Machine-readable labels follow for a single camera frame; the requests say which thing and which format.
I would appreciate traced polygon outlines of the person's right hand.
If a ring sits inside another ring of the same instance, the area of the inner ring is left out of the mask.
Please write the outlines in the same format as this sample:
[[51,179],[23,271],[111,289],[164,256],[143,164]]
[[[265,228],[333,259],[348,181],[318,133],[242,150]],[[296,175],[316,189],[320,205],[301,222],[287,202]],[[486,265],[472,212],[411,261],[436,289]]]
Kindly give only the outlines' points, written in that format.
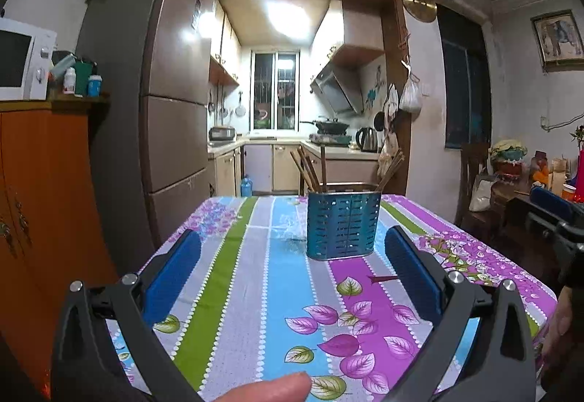
[[543,367],[559,364],[574,345],[573,289],[565,286],[557,299],[542,346]]

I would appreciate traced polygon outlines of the person's left hand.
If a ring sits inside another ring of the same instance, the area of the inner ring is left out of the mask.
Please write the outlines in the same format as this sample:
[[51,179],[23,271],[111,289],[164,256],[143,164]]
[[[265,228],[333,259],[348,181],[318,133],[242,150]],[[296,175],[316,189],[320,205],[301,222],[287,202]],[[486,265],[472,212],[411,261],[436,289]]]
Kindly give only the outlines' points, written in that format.
[[311,389],[311,377],[302,371],[235,387],[216,402],[304,402]]

